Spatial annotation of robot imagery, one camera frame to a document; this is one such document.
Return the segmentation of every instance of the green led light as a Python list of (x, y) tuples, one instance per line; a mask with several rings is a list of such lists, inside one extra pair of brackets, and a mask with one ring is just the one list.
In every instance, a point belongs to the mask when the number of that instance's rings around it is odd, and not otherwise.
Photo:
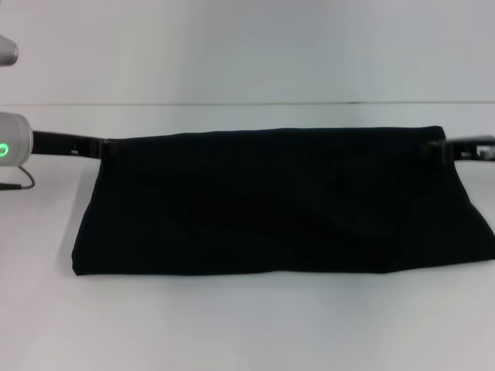
[(4, 157), (9, 153), (9, 145), (7, 143), (0, 144), (0, 157)]

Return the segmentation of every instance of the white backdrop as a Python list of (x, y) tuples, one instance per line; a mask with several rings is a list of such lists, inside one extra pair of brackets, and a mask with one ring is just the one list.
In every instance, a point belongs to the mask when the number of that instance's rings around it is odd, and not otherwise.
[[(479, 103), (495, 100), (494, 7), (4, 0), (0, 33), (21, 55), (0, 70), (0, 111), (36, 130), (113, 138), (429, 125), (495, 134), (495, 105)], [(349, 101), (372, 104), (307, 104)], [(176, 105), (195, 103), (218, 105)], [(1, 371), (495, 368), (492, 262), (382, 276), (76, 277), (70, 253), (98, 166), (33, 156), (36, 187), (0, 192)], [(495, 168), (458, 170), (495, 227)], [(0, 179), (23, 180), (11, 169)]]

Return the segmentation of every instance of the white table surface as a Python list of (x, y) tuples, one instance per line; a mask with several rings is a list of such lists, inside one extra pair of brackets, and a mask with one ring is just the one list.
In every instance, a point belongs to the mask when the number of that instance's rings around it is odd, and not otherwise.
[[(38, 130), (110, 137), (380, 124), (440, 124), (457, 136), (487, 133), (495, 117), (495, 107), (484, 105), (18, 111)], [(467, 128), (469, 121), (473, 126)], [(389, 275), (76, 277), (70, 253), (98, 161), (33, 156), (26, 167), (36, 187), (0, 193), (1, 370), (495, 367), (495, 263)], [(495, 226), (493, 166), (461, 164), (459, 173), (474, 204)], [(0, 176), (21, 179), (5, 169)]]
[[(495, 134), (495, 104), (480, 104), (495, 101), (494, 10), (485, 0), (2, 0), (0, 34), (21, 55), (0, 70), (0, 111), (35, 130), (106, 138), (429, 125)], [(0, 192), (1, 371), (495, 369), (494, 262), (76, 277), (70, 253), (98, 166), (33, 156), (36, 187)], [(495, 227), (495, 168), (458, 171)], [(5, 168), (0, 179), (25, 180)]]

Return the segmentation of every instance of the black fabric bag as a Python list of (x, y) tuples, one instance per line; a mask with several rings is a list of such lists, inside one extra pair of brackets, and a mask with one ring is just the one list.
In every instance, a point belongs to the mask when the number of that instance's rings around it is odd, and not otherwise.
[(112, 140), (73, 249), (82, 274), (373, 272), (495, 257), (441, 128)]

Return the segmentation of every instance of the black cable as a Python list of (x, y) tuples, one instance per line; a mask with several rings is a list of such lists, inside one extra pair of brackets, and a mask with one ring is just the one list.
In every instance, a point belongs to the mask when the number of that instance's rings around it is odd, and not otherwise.
[(22, 166), (19, 166), (19, 168), (21, 169), (21, 171), (26, 174), (29, 178), (29, 180), (31, 180), (31, 184), (30, 185), (24, 185), (21, 189), (31, 189), (34, 187), (34, 185), (36, 184), (36, 182), (34, 181), (34, 178), (32, 177), (31, 174), (29, 174), (29, 172), (23, 168)]
[(29, 180), (31, 180), (30, 185), (20, 185), (20, 184), (13, 184), (13, 183), (0, 183), (0, 191), (11, 191), (11, 190), (20, 190), (20, 189), (31, 189), (34, 187), (36, 184), (34, 181), (34, 178), (32, 177), (29, 172), (23, 168), (22, 166), (19, 166), (19, 169), (28, 176)]

